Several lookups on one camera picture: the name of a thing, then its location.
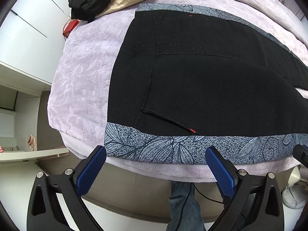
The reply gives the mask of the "white fan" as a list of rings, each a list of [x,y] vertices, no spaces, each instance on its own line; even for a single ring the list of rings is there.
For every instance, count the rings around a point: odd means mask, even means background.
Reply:
[[[298,166],[292,170],[281,196],[283,204],[290,209],[303,208],[307,203],[307,179],[301,177]]]

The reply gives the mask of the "blue jeans leg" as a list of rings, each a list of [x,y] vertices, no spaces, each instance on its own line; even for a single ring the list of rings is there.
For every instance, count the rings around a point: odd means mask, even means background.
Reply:
[[[192,183],[171,182],[169,209],[171,221],[166,230],[206,230]]]

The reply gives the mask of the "white desk shelf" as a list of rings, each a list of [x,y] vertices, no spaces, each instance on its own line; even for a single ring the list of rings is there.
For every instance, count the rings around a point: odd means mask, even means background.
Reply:
[[[48,82],[1,63],[1,163],[69,155],[48,123],[50,89]]]

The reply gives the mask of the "white wardrobe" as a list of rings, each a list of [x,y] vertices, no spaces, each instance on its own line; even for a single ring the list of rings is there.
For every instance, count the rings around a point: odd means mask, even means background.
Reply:
[[[17,0],[1,25],[1,64],[52,83],[69,15],[68,0]]]

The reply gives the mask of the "red box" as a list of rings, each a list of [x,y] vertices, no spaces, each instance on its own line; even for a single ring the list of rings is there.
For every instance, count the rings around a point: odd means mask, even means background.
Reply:
[[[62,35],[64,36],[65,39],[68,38],[69,34],[77,27],[78,24],[79,24],[79,20],[77,19],[69,20],[65,24],[62,30]]]

